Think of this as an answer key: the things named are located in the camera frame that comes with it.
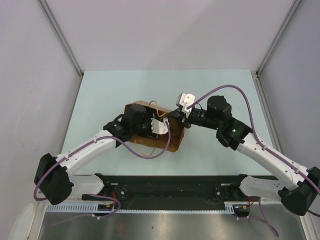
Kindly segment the brown paper bag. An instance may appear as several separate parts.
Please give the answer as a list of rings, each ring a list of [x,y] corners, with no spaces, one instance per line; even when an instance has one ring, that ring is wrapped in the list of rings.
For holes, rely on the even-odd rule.
[[[138,154],[150,158],[156,156],[157,151],[166,150],[172,153],[178,151],[187,129],[182,123],[169,117],[169,109],[159,106],[155,100],[149,102],[138,100],[128,103],[124,107],[125,114],[133,114],[134,110],[142,111],[143,115],[155,113],[159,121],[168,118],[169,127],[168,133],[158,135],[158,137],[140,137],[139,133],[133,134],[129,141],[134,144],[134,149]]]

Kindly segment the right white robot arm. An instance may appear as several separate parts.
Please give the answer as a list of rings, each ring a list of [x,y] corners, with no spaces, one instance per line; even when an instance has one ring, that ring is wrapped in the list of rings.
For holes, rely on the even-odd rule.
[[[232,107],[223,96],[207,100],[207,108],[190,108],[192,94],[182,93],[177,109],[168,115],[190,128],[191,125],[216,131],[216,138],[226,148],[251,158],[275,176],[275,180],[240,174],[231,184],[230,194],[242,201],[245,197],[259,197],[282,203],[298,216],[304,216],[318,195],[320,170],[307,168],[254,135],[251,127],[232,116]]]

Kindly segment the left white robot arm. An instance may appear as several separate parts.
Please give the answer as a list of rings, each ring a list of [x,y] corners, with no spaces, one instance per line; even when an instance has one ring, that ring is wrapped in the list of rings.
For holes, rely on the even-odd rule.
[[[172,138],[167,117],[159,117],[156,110],[149,110],[141,104],[134,103],[104,125],[93,137],[74,149],[55,156],[50,153],[43,155],[34,177],[34,200],[58,205],[75,199],[107,199],[111,188],[104,183],[101,174],[77,176],[76,173],[101,154],[119,146],[146,160],[158,158],[163,154],[161,151],[154,156],[146,156],[136,152],[127,144],[134,135],[165,136],[168,140]]]

